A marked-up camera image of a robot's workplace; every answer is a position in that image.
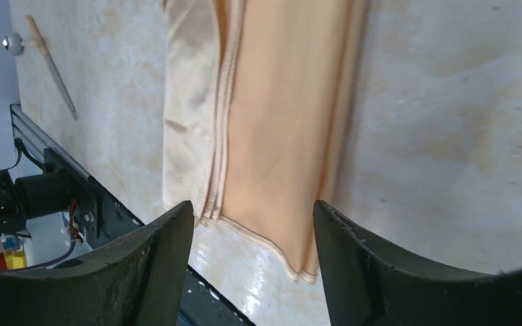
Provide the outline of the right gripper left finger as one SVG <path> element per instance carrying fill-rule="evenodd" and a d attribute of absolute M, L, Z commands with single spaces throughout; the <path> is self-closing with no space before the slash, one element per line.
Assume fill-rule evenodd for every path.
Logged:
<path fill-rule="evenodd" d="M 0 325 L 174 325 L 193 227 L 184 201 L 55 268 L 0 271 Z"/>

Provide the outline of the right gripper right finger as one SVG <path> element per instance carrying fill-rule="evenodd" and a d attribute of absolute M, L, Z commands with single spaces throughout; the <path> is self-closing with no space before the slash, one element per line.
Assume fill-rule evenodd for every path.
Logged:
<path fill-rule="evenodd" d="M 522 268 L 483 274 L 433 261 L 313 207 L 333 325 L 522 325 Z"/>

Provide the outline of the orange cloth napkin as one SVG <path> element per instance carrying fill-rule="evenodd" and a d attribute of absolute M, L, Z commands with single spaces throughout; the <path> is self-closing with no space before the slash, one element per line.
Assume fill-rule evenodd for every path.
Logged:
<path fill-rule="evenodd" d="M 162 205 L 189 200 L 313 283 L 365 1 L 164 1 Z"/>

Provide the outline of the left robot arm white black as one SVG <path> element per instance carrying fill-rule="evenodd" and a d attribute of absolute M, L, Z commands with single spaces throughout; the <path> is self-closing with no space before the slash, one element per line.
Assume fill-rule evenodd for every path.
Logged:
<path fill-rule="evenodd" d="M 27 220 L 69 208 L 69 181 L 60 173 L 31 175 L 12 180 L 0 170 L 0 234 L 25 229 Z"/>

